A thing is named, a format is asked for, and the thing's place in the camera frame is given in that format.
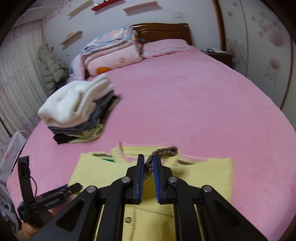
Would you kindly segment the person left hand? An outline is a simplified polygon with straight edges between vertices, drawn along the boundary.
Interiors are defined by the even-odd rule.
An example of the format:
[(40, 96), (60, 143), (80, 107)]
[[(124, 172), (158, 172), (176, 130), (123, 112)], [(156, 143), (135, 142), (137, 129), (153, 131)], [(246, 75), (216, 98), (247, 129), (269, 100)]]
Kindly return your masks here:
[(39, 227), (23, 222), (21, 230), (14, 235), (19, 241), (29, 241), (39, 230)]

